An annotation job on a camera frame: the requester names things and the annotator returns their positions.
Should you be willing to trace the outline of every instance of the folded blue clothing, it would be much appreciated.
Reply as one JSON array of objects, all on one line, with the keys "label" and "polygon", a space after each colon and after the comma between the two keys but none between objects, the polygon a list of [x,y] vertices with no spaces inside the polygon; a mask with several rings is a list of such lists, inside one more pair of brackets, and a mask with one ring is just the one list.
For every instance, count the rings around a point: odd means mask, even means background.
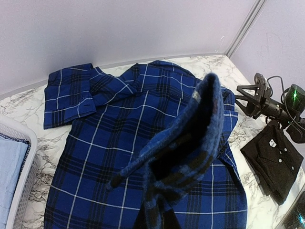
[{"label": "folded blue clothing", "polygon": [[23,158],[23,161],[22,161],[22,164],[21,164],[21,167],[20,167],[20,171],[19,171],[19,175],[18,175],[18,181],[19,181],[19,178],[20,178],[21,172],[23,170],[25,161],[28,158],[28,155],[29,155],[29,152],[30,152],[30,149],[31,149],[31,143],[27,139],[11,137],[11,136],[7,136],[7,135],[2,134],[2,133],[0,133],[0,139],[9,139],[9,140],[13,140],[13,141],[16,141],[16,142],[23,142],[23,143],[28,145],[27,152],[25,153],[25,156]]},{"label": "folded blue clothing", "polygon": [[0,136],[0,229],[6,226],[20,168],[28,145]]}]

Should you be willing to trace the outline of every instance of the white laundry basket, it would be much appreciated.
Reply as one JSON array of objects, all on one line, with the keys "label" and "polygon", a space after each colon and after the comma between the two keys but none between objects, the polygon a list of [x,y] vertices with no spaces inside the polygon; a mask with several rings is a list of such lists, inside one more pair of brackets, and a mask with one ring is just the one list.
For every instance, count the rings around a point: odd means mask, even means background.
[{"label": "white laundry basket", "polygon": [[6,224],[6,229],[19,229],[21,228],[28,198],[39,168],[36,156],[37,137],[26,126],[1,114],[0,133],[14,138],[27,139],[30,142],[30,151],[27,157],[25,157],[24,166],[17,183]]}]

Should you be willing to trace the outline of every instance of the marble table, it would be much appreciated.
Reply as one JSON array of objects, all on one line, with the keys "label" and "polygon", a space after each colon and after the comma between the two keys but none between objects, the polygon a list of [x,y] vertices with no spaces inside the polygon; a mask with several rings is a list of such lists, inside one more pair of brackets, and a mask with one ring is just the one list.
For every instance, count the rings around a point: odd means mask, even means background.
[{"label": "marble table", "polygon": [[[204,78],[207,73],[214,72],[219,76],[222,85],[231,89],[234,93],[236,93],[236,87],[238,85],[249,84],[229,58],[224,55],[175,58],[166,61],[171,61],[182,66],[200,79]],[[125,65],[109,69],[103,69],[101,67],[101,69],[106,73],[119,76],[130,66]],[[43,130],[45,87],[33,88],[0,101],[0,114],[6,115],[28,126],[38,137],[37,155],[40,162],[40,169],[37,174],[37,181],[30,193],[23,220],[22,226],[26,229],[43,228],[43,215],[49,188],[59,158],[64,149],[66,137],[71,129],[71,126],[68,125]],[[247,196],[247,228],[275,228],[288,212],[304,185],[304,171],[300,168],[296,182],[283,205],[278,206],[271,197],[264,196],[255,174],[240,152],[240,149],[264,128],[264,118],[261,117],[254,120],[247,117],[239,107],[236,107],[236,111],[239,112],[238,123],[229,138],[229,144]]]}]

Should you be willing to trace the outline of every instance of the folded black shirt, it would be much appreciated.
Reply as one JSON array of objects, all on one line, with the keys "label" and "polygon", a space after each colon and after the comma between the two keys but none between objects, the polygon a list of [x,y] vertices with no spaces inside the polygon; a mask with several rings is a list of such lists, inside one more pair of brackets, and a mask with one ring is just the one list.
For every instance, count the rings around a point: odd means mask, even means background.
[{"label": "folded black shirt", "polygon": [[264,193],[283,204],[303,161],[303,157],[271,121],[255,138],[241,149],[257,174]]}]

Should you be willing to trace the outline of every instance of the light blue cloth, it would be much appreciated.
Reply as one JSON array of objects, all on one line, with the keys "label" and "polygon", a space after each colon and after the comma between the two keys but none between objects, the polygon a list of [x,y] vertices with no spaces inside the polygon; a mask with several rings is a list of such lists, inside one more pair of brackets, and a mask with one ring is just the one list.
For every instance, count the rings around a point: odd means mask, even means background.
[{"label": "light blue cloth", "polygon": [[0,137],[0,229],[5,229],[28,145]]}]

